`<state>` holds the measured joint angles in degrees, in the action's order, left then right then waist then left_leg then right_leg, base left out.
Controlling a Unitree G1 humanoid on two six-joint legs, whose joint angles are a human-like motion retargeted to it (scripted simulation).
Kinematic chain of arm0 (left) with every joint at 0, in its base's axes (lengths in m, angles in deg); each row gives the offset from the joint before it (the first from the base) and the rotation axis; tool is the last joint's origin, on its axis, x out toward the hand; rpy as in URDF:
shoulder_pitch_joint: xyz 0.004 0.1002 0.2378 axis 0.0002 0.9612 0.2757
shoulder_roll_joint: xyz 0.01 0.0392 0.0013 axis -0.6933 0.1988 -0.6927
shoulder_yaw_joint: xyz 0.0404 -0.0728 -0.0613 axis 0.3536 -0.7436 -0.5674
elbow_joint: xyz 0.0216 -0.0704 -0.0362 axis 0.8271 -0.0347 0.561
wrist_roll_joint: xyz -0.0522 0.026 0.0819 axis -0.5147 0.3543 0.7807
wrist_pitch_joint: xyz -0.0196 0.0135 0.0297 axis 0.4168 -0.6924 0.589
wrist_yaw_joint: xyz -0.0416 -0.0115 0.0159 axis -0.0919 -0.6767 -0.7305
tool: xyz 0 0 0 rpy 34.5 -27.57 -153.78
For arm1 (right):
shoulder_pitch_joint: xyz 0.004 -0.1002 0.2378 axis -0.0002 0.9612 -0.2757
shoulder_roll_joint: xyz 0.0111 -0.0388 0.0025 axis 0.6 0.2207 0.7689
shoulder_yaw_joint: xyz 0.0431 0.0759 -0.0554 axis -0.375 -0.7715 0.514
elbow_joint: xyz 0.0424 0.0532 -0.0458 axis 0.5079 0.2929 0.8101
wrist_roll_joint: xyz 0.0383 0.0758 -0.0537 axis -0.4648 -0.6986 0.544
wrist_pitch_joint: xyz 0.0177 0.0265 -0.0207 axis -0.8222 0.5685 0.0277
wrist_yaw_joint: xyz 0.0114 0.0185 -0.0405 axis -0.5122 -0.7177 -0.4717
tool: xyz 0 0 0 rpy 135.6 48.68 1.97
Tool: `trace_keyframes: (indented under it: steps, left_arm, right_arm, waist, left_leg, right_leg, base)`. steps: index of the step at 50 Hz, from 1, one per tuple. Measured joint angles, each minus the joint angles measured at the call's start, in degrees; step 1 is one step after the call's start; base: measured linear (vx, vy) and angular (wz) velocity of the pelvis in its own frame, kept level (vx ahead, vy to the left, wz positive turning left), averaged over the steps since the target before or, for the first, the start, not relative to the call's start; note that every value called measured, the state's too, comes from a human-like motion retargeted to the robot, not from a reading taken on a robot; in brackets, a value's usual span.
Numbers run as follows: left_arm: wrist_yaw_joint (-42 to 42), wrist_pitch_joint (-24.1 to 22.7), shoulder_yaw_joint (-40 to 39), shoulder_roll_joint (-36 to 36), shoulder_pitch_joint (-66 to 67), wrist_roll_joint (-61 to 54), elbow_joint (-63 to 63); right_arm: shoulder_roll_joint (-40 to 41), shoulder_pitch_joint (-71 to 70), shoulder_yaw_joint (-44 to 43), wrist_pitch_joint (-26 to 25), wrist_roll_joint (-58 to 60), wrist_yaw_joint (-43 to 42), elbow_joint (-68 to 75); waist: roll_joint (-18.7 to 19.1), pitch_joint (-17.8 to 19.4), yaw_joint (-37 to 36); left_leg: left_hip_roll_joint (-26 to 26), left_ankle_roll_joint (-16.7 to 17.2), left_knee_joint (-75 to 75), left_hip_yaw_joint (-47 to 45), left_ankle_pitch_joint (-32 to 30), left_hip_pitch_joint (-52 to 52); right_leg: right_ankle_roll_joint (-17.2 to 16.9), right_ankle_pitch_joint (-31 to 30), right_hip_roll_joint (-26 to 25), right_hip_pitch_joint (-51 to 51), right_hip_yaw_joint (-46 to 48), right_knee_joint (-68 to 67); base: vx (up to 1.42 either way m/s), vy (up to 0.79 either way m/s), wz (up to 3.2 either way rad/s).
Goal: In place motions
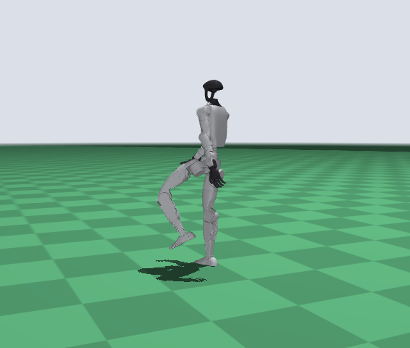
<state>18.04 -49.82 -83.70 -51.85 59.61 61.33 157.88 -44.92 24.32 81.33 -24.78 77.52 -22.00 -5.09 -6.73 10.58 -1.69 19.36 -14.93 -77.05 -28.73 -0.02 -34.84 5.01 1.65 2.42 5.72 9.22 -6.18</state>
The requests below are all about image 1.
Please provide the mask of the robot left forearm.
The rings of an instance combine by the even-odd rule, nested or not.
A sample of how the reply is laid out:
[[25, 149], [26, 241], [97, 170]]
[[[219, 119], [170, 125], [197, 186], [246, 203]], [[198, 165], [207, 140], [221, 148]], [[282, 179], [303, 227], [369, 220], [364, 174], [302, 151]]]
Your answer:
[[[213, 166], [212, 160], [215, 159], [215, 154], [212, 148], [212, 142], [210, 142], [208, 136], [205, 133], [199, 135], [199, 140], [204, 148], [206, 163], [209, 167]], [[215, 160], [216, 161], [216, 160]], [[217, 163], [217, 162], [216, 162]]]

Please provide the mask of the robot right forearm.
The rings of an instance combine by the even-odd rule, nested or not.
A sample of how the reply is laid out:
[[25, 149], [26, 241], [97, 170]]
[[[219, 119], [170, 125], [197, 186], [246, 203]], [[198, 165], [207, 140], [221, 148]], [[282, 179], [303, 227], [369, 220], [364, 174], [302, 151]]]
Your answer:
[[197, 151], [197, 153], [194, 155], [194, 159], [197, 159], [197, 160], [199, 160], [199, 158], [201, 158], [201, 157], [203, 157], [203, 156], [205, 156], [205, 153], [204, 153], [204, 148], [203, 148], [203, 146], [201, 146], [201, 148]]

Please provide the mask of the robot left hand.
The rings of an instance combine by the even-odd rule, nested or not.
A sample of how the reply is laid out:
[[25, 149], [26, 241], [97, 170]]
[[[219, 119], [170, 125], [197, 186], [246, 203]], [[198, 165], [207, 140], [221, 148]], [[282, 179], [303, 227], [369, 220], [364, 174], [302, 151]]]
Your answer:
[[[222, 180], [222, 178], [221, 178], [221, 176], [220, 176], [220, 174], [219, 174], [219, 171], [216, 169], [216, 167], [217, 167], [217, 163], [216, 163], [216, 161], [215, 161], [215, 159], [213, 159], [212, 160], [212, 162], [213, 162], [213, 166], [211, 166], [211, 167], [209, 167], [208, 166], [208, 168], [209, 168], [209, 170], [210, 170], [210, 172], [209, 172], [209, 174], [210, 174], [210, 176], [209, 176], [209, 181], [210, 181], [210, 183], [211, 184], [214, 184], [214, 186], [216, 187], [216, 188], [221, 188], [221, 186], [224, 186], [224, 184], [222, 184], [222, 183], [226, 183], [226, 182], [224, 182], [223, 180]], [[221, 182], [222, 183], [221, 183]], [[212, 183], [213, 182], [213, 183]], [[221, 185], [221, 186], [220, 186]]]

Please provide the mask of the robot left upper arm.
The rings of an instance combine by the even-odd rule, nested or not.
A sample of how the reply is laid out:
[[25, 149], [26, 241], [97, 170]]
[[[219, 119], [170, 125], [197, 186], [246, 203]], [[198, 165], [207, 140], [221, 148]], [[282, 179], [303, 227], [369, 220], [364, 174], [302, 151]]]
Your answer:
[[[205, 133], [209, 140], [211, 139], [211, 132], [210, 132], [210, 125], [209, 125], [209, 115], [210, 110], [209, 106], [200, 107], [196, 110], [196, 114], [199, 118], [200, 127], [202, 129], [202, 133]], [[199, 139], [199, 138], [198, 138]]]

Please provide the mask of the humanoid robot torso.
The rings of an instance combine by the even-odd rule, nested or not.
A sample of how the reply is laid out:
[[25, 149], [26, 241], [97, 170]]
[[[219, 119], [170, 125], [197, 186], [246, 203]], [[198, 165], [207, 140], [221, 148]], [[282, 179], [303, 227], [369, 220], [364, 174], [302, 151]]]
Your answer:
[[[210, 125], [210, 132], [211, 132], [211, 139], [212, 148], [215, 154], [215, 160], [217, 162], [216, 169], [219, 171], [219, 167], [221, 165], [221, 161], [218, 159], [217, 147], [224, 147], [225, 141], [227, 138], [227, 111], [224, 107], [219, 107], [217, 105], [213, 105], [212, 103], [207, 102], [209, 106], [210, 115], [209, 115], [209, 125]], [[201, 132], [202, 129], [201, 129]], [[206, 158], [203, 156], [200, 162], [206, 162]], [[205, 171], [205, 175], [209, 174], [209, 168]]]

